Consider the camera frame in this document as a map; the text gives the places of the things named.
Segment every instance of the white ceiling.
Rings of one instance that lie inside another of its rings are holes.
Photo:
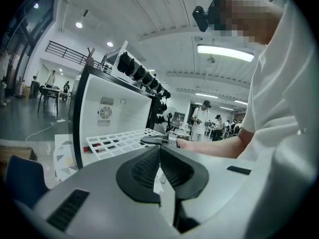
[[[97,45],[114,48],[128,40],[128,50],[149,69],[155,69],[169,88],[178,92],[210,93],[219,97],[220,106],[236,111],[245,105],[259,54],[265,46],[248,43],[236,36],[220,37],[217,32],[202,33],[192,17],[196,5],[206,10],[212,0],[66,0],[64,27]],[[283,7],[285,0],[274,0]],[[82,17],[85,9],[89,11]],[[75,23],[82,21],[83,28]],[[198,44],[215,44],[251,52],[252,62],[198,54]]]

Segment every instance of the hand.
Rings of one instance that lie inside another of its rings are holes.
[[[186,141],[180,138],[177,139],[177,146],[184,150],[190,150],[190,151],[195,150],[195,142]]]

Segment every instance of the person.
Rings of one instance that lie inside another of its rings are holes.
[[[215,134],[212,141],[218,141],[223,132],[223,122],[221,121],[221,115],[216,115],[216,123],[215,123]]]
[[[205,134],[205,122],[209,117],[208,107],[210,102],[205,100],[201,107],[197,107],[194,110],[191,120],[194,122],[191,128],[190,140],[191,141],[203,141]]]
[[[64,84],[63,93],[68,93],[70,89],[69,81]]]
[[[235,127],[234,127],[234,135],[238,135],[239,130],[241,129],[241,122],[242,122],[242,120],[240,119],[239,122],[235,125]]]
[[[241,122],[242,122],[242,119],[240,119],[239,122],[235,125],[234,131],[236,130],[237,127],[239,127],[239,129],[241,129]]]
[[[177,144],[197,153],[257,161],[272,155],[284,138],[314,127],[310,117],[315,118],[319,107],[318,92],[314,91],[319,67],[317,43],[291,0],[284,9],[267,0],[219,0],[213,6],[215,17],[227,29],[237,30],[266,48],[252,77],[239,134],[218,142],[178,139]]]
[[[236,120],[236,119],[233,119],[233,121],[232,121],[231,124],[230,124],[231,132],[234,132],[234,127],[235,127],[236,123],[237,123],[237,120]]]
[[[52,74],[50,74],[49,78],[47,79],[45,86],[47,88],[52,88],[53,84],[55,82],[55,70],[52,71]]]
[[[224,124],[223,139],[226,139],[230,134],[230,120],[227,120]]]

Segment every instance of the blue chair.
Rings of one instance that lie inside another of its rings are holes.
[[[5,174],[6,188],[14,200],[29,208],[49,190],[44,182],[42,165],[18,156],[11,156]]]

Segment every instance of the balcony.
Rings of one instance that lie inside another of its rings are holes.
[[[49,41],[49,44],[45,50],[45,52],[49,52],[51,54],[54,54],[56,56],[59,56],[61,58],[70,60],[74,63],[80,64],[80,65],[85,65],[87,56],[84,54],[81,54],[75,50],[69,49],[68,47],[65,47],[61,44],[58,44],[53,41]],[[100,63],[96,60],[94,60],[94,68],[98,68]],[[111,73],[111,68],[109,68],[106,64],[102,66],[100,71],[110,74]]]

